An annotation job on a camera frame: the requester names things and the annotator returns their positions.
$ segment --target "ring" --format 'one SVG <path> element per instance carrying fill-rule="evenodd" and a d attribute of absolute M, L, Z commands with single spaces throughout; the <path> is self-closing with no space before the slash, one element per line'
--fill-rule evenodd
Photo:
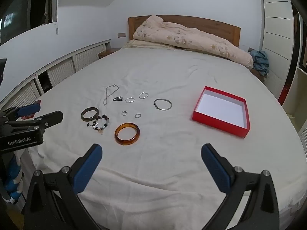
<path fill-rule="evenodd" d="M 144 98 L 147 98 L 148 96 L 149 96 L 148 93 L 143 92 L 143 93 L 140 93 L 139 98 L 140 98 L 140 99 L 144 99 Z"/>
<path fill-rule="evenodd" d="M 126 101 L 126 103 L 132 103 L 133 101 L 135 100 L 135 98 L 127 98 L 125 101 Z"/>
<path fill-rule="evenodd" d="M 156 105 L 156 101 L 158 101 L 158 100 L 163 100 L 163 101 L 169 102 L 169 103 L 171 104 L 170 108 L 167 108 L 167 109 L 161 109 L 161 108 L 159 108 L 159 107 Z M 154 104 L 154 106 L 156 107 L 156 109 L 161 110 L 161 111 L 168 111 L 168 110 L 171 109 L 171 107 L 172 107 L 172 102 L 169 101 L 169 100 L 167 100 L 167 99 L 164 99 L 164 98 L 158 98 L 158 99 L 156 99 L 156 100 L 154 101 L 153 104 Z"/>
<path fill-rule="evenodd" d="M 96 114 L 93 116 L 93 117 L 89 117 L 89 118 L 86 118 L 84 117 L 84 114 L 87 113 L 87 112 L 90 112 L 90 111 L 95 111 Z M 89 122 L 89 121 L 93 121 L 95 120 L 99 115 L 99 110 L 96 108 L 96 107 L 89 107 L 89 108 L 86 108 L 82 113 L 81 113 L 81 119 L 85 122 Z"/>
<path fill-rule="evenodd" d="M 127 127 L 131 127 L 133 129 L 136 130 L 136 134 L 133 138 L 129 139 L 129 140 L 122 140 L 118 138 L 118 133 L 123 129 L 123 128 L 127 128 Z M 133 144 L 134 142 L 136 142 L 139 139 L 140 136 L 140 128 L 134 124 L 134 123 L 123 123 L 120 126 L 117 127 L 117 129 L 115 130 L 114 133 L 114 137 L 117 143 L 121 144 L 121 145 L 130 145 Z"/>

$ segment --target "metal screw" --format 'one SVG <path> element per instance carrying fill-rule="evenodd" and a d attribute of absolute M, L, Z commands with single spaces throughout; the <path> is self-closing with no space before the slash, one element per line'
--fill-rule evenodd
<path fill-rule="evenodd" d="M 263 171 L 263 174 L 264 174 L 265 176 L 270 176 L 270 172 L 269 172 L 268 170 L 264 170 L 264 171 Z"/>
<path fill-rule="evenodd" d="M 40 170 L 35 170 L 35 171 L 34 171 L 34 175 L 35 175 L 35 176 L 39 176 L 39 175 L 40 175 Z"/>
<path fill-rule="evenodd" d="M 243 169 L 240 166 L 236 166 L 234 170 L 237 171 L 238 173 L 241 173 L 243 171 Z"/>
<path fill-rule="evenodd" d="M 61 171 L 62 171 L 63 173 L 68 173 L 69 170 L 70 170 L 70 168 L 69 168 L 68 166 L 65 166 L 65 167 L 63 167 L 63 168 L 61 169 Z"/>

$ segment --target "blue towel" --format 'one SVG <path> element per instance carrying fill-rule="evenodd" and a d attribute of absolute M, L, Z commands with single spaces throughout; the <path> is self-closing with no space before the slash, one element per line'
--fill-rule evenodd
<path fill-rule="evenodd" d="M 269 72 L 269 61 L 265 51 L 252 50 L 251 56 L 254 60 L 254 69 L 262 76 L 266 76 Z"/>

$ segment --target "silver ring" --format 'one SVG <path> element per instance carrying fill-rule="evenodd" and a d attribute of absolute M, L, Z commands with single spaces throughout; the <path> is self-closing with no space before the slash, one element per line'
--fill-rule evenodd
<path fill-rule="evenodd" d="M 126 101 L 126 103 L 132 103 L 134 100 L 135 100 L 135 98 L 130 97 L 130 98 L 127 98 L 125 101 Z"/>
<path fill-rule="evenodd" d="M 148 96 L 149 96 L 149 94 L 148 94 L 148 93 L 143 92 L 143 93 L 140 93 L 139 98 L 140 98 L 140 99 L 144 99 L 144 98 L 147 98 Z"/>
<path fill-rule="evenodd" d="M 167 108 L 167 109 L 161 109 L 161 108 L 159 108 L 159 107 L 156 105 L 156 101 L 158 101 L 158 100 L 163 100 L 163 101 L 169 102 L 169 103 L 171 104 L 170 108 Z M 168 110 L 171 109 L 171 107 L 172 107 L 172 102 L 169 101 L 169 100 L 167 100 L 167 99 L 164 99 L 164 98 L 158 98 L 158 99 L 156 99 L 156 100 L 154 101 L 153 104 L 154 104 L 154 106 L 156 107 L 156 109 L 161 110 L 161 111 L 168 111 Z"/>

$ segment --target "white bed sheet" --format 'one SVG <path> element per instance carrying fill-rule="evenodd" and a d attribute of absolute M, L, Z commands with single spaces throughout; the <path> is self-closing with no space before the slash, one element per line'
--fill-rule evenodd
<path fill-rule="evenodd" d="M 103 106 L 111 84 L 120 89 Z M 191 120 L 204 86 L 246 99 L 251 129 L 244 139 Z M 149 97 L 139 99 L 141 92 Z M 112 101 L 117 96 L 136 100 Z M 157 110 L 157 98 L 170 100 L 172 108 Z M 305 198 L 307 162 L 300 139 L 271 92 L 240 64 L 182 50 L 122 49 L 67 78 L 41 100 L 38 116 L 60 110 L 64 119 L 46 130 L 43 145 L 29 149 L 36 168 L 57 172 L 93 143 L 100 144 L 102 161 L 79 197 L 93 218 L 111 230 L 202 229 L 224 198 L 201 159 L 205 143 L 233 166 L 271 172 L 281 229 Z M 110 118 L 102 136 L 80 118 L 91 106 Z M 125 122 L 136 123 L 141 131 L 129 146 L 114 140 L 115 129 Z M 231 226 L 243 208 L 242 203 Z"/>

